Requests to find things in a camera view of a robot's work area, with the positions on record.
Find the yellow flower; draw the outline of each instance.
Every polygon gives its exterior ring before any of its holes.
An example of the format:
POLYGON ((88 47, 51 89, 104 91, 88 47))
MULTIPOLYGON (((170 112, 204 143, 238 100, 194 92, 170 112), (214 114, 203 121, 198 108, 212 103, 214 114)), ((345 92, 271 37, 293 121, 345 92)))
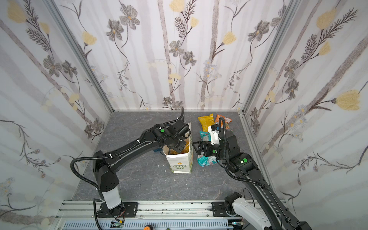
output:
POLYGON ((199 22, 199 20, 198 20, 198 19, 196 19, 195 17, 192 17, 192 18, 190 19, 190 26, 191 26, 191 27, 196 27, 196 26, 198 25, 198 22, 199 22))
POLYGON ((24 23, 27 19, 22 7, 16 1, 9 1, 8 18, 16 23, 24 23))
POLYGON ((93 37, 92 34, 86 31, 83 32, 82 38, 83 38, 84 43, 86 43, 87 45, 93 45, 97 41, 97 38, 93 37))
POLYGON ((40 26, 46 34, 50 33, 50 27, 47 23, 40 22, 40 26))
POLYGON ((48 107, 48 106, 46 106, 46 105, 43 105, 43 106, 41 106, 41 109, 42 109, 43 111, 47 112, 47 111, 49 110, 49 107, 48 107))
POLYGON ((358 110, 360 108, 358 106, 358 104, 360 103, 359 97, 359 91, 355 89, 341 94, 332 102, 337 104, 343 110, 358 110))
POLYGON ((175 79, 175 78, 178 79, 178 80, 181 79, 181 76, 177 73, 170 74, 169 77, 172 78, 172 79, 175 79))
POLYGON ((331 46, 329 42, 326 42, 321 49, 319 50, 319 55, 325 55, 328 54, 331 51, 331 46))
POLYGON ((52 101, 51 101, 51 100, 46 100, 45 105, 47 105, 47 106, 52 106, 52 101))
POLYGON ((173 0, 169 6, 174 12, 181 12, 184 10, 184 0, 173 0))
POLYGON ((224 39, 222 40, 222 43, 224 43, 225 45, 229 45, 233 43, 235 40, 236 40, 235 35, 232 32, 227 32, 225 34, 224 39))
POLYGON ((319 29, 326 29, 331 24, 332 20, 335 18, 335 14, 336 8, 331 11, 327 11, 326 13, 319 16, 317 19, 317 27, 319 29))
POLYGON ((275 93, 271 90, 269 93, 268 93, 268 95, 267 95, 267 97, 265 98, 266 99, 266 101, 268 101, 268 99, 271 99, 271 102, 273 103, 273 102, 275 102, 275 93))
POLYGON ((74 103, 76 100, 79 99, 79 94, 77 93, 72 93, 69 97, 69 102, 70 103, 74 103))

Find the gray flower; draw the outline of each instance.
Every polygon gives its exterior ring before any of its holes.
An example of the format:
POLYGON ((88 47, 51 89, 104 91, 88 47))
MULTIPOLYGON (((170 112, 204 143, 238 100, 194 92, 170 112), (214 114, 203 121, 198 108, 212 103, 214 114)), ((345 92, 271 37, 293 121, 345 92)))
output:
POLYGON ((264 33, 267 33, 268 30, 269 30, 269 25, 270 25, 270 22, 264 22, 264 21, 260 21, 258 23, 258 25, 256 27, 254 27, 254 29, 256 30, 255 32, 253 33, 249 33, 248 34, 248 41, 253 41, 253 39, 257 39, 257 41, 260 41, 262 39, 262 35, 264 33))
POLYGON ((275 26, 278 27, 279 26, 279 24, 280 24, 280 22, 282 20, 282 17, 284 16, 285 10, 286 10, 286 6, 283 6, 279 10, 279 16, 272 19, 271 24, 270 24, 272 27, 275 27, 275 26))
POLYGON ((178 54, 181 55, 184 53, 183 49, 180 49, 181 43, 180 41, 172 41, 170 43, 171 50, 169 50, 169 53, 173 53, 174 57, 177 57, 178 54))
POLYGON ((135 25, 141 24, 141 22, 135 18, 137 17, 138 12, 131 5, 128 5, 128 7, 126 7, 124 4, 121 4, 120 11, 125 15, 120 16, 121 24, 129 24, 129 27, 133 30, 135 30, 135 25))
POLYGON ((197 60, 193 59, 194 55, 193 52, 185 52, 183 55, 183 59, 185 59, 185 65, 188 65, 189 63, 193 66, 197 62, 197 60))
POLYGON ((96 118, 96 120, 93 122, 93 128, 96 130, 96 132, 101 131, 102 128, 102 121, 100 121, 98 119, 98 117, 96 118))
POLYGON ((165 106, 167 106, 167 105, 171 105, 171 102, 172 102, 173 100, 170 98, 170 97, 164 97, 163 98, 163 105, 165 105, 165 106))
POLYGON ((254 107, 254 109, 251 111, 251 116, 252 117, 256 117, 257 116, 257 113, 258 113, 258 110, 256 107, 254 107))
POLYGON ((86 129, 84 130, 84 132, 86 133, 86 135, 88 136, 88 139, 92 138, 92 132, 93 132, 93 128, 91 125, 87 125, 86 129))
POLYGON ((73 78, 73 74, 77 75, 77 68, 72 67, 71 63, 67 60, 62 64, 64 73, 69 74, 70 78, 73 78))
POLYGON ((298 68, 298 64, 299 64, 298 61, 296 61, 295 59, 291 59, 289 61, 289 66, 285 67, 286 72, 284 74, 284 77, 288 77, 290 79, 294 78, 294 76, 295 76, 294 70, 296 70, 298 68))
POLYGON ((54 74, 56 77, 60 76, 59 71, 61 71, 61 65, 60 63, 55 63, 54 59, 50 55, 43 60, 43 66, 49 70, 50 76, 54 74))
POLYGON ((287 84, 289 86, 289 88, 287 90, 285 90, 285 93, 289 94, 289 100, 295 98, 295 90, 298 90, 298 86, 299 86, 299 82, 297 82, 297 80, 295 80, 295 78, 293 78, 291 81, 289 81, 289 83, 287 84))
POLYGON ((111 41, 114 41, 115 36, 119 40, 123 39, 122 36, 121 36, 121 33, 124 32, 124 29, 121 26, 119 21, 109 19, 109 24, 108 24, 107 28, 110 29, 110 32, 106 32, 106 35, 109 36, 109 39, 111 41))
POLYGON ((173 108, 175 110, 181 109, 181 108, 183 108, 183 104, 184 104, 184 102, 180 102, 180 101, 177 100, 173 103, 173 108))
POLYGON ((254 129, 254 132, 258 132, 258 129, 261 125, 259 124, 259 121, 257 119, 254 119, 252 128, 254 129))

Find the yellow snack bag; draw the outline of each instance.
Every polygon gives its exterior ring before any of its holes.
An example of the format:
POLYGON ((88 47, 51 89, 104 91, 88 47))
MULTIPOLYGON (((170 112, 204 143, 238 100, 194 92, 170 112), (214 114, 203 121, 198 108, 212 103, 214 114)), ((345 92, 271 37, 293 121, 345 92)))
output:
POLYGON ((208 132, 208 126, 215 124, 215 122, 213 121, 213 113, 208 116, 199 117, 198 120, 202 124, 203 132, 208 132))

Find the teal plastic bag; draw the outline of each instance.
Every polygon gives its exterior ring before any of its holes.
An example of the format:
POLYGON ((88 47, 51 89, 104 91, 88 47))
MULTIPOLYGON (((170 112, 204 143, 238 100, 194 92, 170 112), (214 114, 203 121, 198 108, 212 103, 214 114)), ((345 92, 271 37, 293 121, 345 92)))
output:
POLYGON ((201 155, 198 155, 197 161, 198 161, 198 164, 202 167, 204 167, 206 165, 213 165, 213 164, 217 163, 216 157, 214 157, 214 156, 201 156, 201 155))
POLYGON ((211 141, 211 135, 209 132, 199 131, 202 141, 211 141))

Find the robotic arm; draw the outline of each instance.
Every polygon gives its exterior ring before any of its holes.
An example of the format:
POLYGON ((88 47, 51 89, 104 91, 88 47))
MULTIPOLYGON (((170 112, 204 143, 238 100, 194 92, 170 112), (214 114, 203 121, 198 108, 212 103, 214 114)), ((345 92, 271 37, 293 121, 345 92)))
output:
POLYGON ((113 209, 121 203, 116 173, 123 166, 144 153, 165 145, 169 149, 181 152, 186 145, 184 139, 189 136, 189 125, 184 123, 184 109, 182 109, 179 118, 145 130, 137 140, 111 152, 96 152, 93 156, 101 159, 93 162, 93 172, 101 200, 106 202, 108 209, 113 209))
POLYGON ((279 200, 265 181, 258 165, 253 158, 240 151, 236 136, 232 131, 225 129, 225 120, 220 118, 219 125, 212 125, 211 139, 218 134, 218 143, 200 141, 197 154, 215 156, 221 159, 226 173, 233 179, 242 181, 252 190, 256 200, 266 213, 264 216, 249 205, 237 192, 225 198, 225 209, 229 216, 236 214, 244 217, 259 230, 311 230, 307 222, 300 222, 279 200))
MULTIPOLYGON (((240 152, 235 135, 232 131, 222 128, 221 122, 225 124, 225 120, 220 118, 218 126, 211 126, 212 130, 218 130, 215 132, 218 134, 218 143, 199 141, 196 142, 198 148, 195 146, 194 148, 198 155, 215 156, 221 159, 222 167, 226 173, 231 178, 242 181, 251 189, 266 213, 264 216, 236 192, 225 198, 227 215, 243 216, 259 230, 311 230, 307 222, 298 221, 281 203, 263 178, 258 165, 249 154, 240 152)), ((182 108, 181 116, 176 120, 157 124, 145 130, 137 140, 114 151, 107 153, 98 151, 93 157, 76 158, 70 163, 70 168, 77 177, 96 187, 101 200, 105 201, 102 205, 107 206, 107 209, 114 216, 115 213, 119 214, 124 208, 118 192, 119 179, 116 173, 134 158, 165 145, 169 149, 181 152, 186 144, 184 139, 189 136, 189 125, 184 123, 184 109, 182 108), (97 183, 83 177, 75 170, 74 164, 81 160, 94 161, 93 172, 97 183)))

